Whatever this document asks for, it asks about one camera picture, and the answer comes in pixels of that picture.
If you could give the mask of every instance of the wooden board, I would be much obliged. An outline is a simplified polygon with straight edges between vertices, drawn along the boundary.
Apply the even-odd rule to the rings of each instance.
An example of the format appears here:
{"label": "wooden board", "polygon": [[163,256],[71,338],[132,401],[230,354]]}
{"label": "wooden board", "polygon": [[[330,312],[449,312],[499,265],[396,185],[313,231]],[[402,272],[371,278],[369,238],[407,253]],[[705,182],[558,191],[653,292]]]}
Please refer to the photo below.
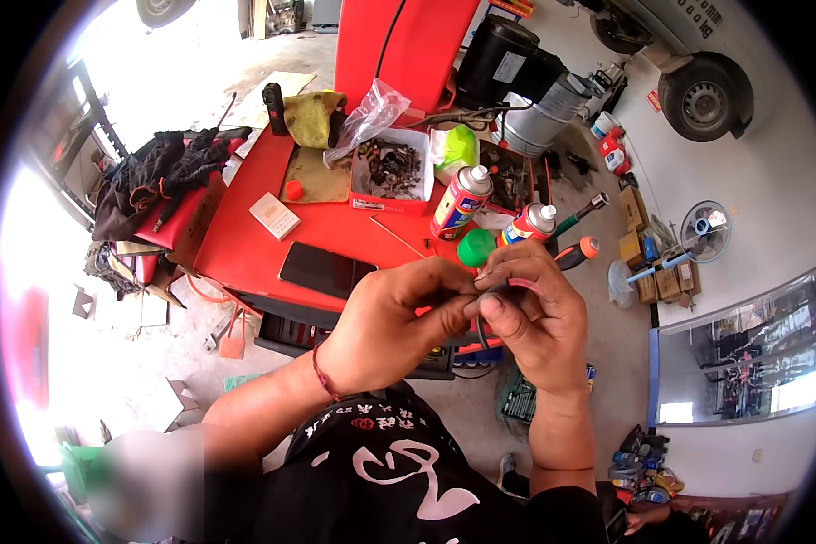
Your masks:
{"label": "wooden board", "polygon": [[[291,204],[347,202],[350,189],[350,160],[351,157],[337,160],[330,170],[324,165],[324,150],[294,147],[278,199]],[[284,194],[284,187],[290,180],[297,180],[302,184],[302,199],[290,200]]]}
{"label": "wooden board", "polygon": [[269,83],[281,85],[281,97],[294,97],[301,93],[305,85],[315,78],[314,74],[299,74],[290,71],[273,71],[253,91],[245,95],[242,102],[233,106],[223,121],[228,126],[250,126],[264,129],[269,125],[269,113],[262,103],[262,88]]}

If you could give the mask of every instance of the black container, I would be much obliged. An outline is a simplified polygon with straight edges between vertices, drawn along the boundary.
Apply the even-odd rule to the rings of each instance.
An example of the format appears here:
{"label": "black container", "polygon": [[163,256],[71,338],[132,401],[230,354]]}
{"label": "black container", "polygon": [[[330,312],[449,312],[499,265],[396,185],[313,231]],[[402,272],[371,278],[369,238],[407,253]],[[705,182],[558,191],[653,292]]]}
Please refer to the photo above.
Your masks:
{"label": "black container", "polygon": [[559,57],[544,49],[535,49],[532,56],[523,63],[523,68],[517,72],[510,91],[532,100],[533,103],[539,103],[564,71],[566,65]]}
{"label": "black container", "polygon": [[459,65],[457,103],[472,107],[501,102],[540,41],[533,32],[511,20],[487,15]]}

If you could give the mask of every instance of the glass cabinet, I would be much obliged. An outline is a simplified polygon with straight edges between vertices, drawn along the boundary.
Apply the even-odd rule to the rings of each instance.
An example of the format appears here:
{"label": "glass cabinet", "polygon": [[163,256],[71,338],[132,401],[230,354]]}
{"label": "glass cabinet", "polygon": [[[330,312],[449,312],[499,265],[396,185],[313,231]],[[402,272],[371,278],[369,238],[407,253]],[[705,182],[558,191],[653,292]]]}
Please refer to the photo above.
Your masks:
{"label": "glass cabinet", "polygon": [[650,423],[751,423],[816,406],[816,269],[650,332]]}

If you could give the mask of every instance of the shoe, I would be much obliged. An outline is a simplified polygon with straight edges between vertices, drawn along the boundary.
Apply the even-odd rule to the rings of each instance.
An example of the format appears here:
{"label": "shoe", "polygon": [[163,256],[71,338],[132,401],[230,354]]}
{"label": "shoe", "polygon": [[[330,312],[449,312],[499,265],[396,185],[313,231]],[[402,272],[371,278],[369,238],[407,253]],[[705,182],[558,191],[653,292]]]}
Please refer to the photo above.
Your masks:
{"label": "shoe", "polygon": [[502,481],[505,479],[505,474],[511,472],[511,470],[517,470],[517,463],[514,461],[513,454],[506,453],[502,456],[502,460],[499,461],[499,478],[496,480],[496,486],[502,491],[505,491],[505,488],[502,487]]}

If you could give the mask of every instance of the red cap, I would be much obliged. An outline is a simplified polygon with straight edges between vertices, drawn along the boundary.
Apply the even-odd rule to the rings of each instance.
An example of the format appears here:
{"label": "red cap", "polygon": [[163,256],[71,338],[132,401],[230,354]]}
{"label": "red cap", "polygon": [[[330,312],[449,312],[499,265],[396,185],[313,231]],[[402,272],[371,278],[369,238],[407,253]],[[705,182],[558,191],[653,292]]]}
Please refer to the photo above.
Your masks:
{"label": "red cap", "polygon": [[287,186],[284,187],[284,194],[287,195],[287,198],[290,200],[302,199],[302,184],[297,180],[288,181]]}

